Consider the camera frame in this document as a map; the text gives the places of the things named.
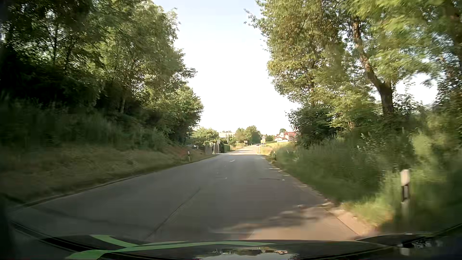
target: dry grass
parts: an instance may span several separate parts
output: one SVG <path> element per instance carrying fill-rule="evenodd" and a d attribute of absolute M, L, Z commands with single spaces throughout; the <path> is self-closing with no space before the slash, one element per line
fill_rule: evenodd
<path fill-rule="evenodd" d="M 120 151 L 96 145 L 63 146 L 14 153 L 1 149 L 1 190 L 22 201 L 73 192 L 109 181 L 188 163 L 187 149 Z M 192 150 L 192 161 L 211 155 Z"/>

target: tall grass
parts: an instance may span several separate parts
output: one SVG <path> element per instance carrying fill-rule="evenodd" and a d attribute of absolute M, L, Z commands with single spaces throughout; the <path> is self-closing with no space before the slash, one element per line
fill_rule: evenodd
<path fill-rule="evenodd" d="M 169 143 L 160 131 L 144 128 L 136 119 L 123 125 L 97 111 L 69 113 L 24 101 L 1 102 L 0 118 L 1 145 L 21 149 L 77 142 L 160 150 Z"/>
<path fill-rule="evenodd" d="M 384 230 L 440 230 L 461 222 L 462 152 L 443 118 L 429 116 L 411 133 L 350 134 L 308 149 L 276 149 L 291 174 Z M 405 168 L 411 169 L 408 219 L 401 214 Z"/>

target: building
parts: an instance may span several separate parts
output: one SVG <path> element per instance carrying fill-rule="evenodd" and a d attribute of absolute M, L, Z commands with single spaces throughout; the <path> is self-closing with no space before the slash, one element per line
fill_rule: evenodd
<path fill-rule="evenodd" d="M 234 136 L 236 134 L 236 132 L 221 132 L 221 133 L 218 133 L 218 136 L 220 138 L 227 138 L 228 136 Z"/>
<path fill-rule="evenodd" d="M 295 140 L 296 133 L 295 132 L 284 132 L 279 133 L 274 136 L 274 140 L 277 142 L 289 142 Z"/>

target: road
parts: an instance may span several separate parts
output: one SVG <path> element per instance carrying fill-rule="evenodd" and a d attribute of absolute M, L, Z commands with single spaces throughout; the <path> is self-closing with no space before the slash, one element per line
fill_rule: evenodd
<path fill-rule="evenodd" d="M 323 198 L 255 146 L 102 186 L 10 213 L 51 236 L 142 241 L 344 240 L 356 236 L 317 205 Z"/>

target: white house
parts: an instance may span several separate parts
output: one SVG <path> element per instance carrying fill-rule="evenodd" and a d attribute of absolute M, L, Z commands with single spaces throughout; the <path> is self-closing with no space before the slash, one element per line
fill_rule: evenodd
<path fill-rule="evenodd" d="M 284 132 L 279 133 L 274 137 L 274 140 L 277 142 L 288 142 L 293 141 L 295 139 L 295 132 Z"/>

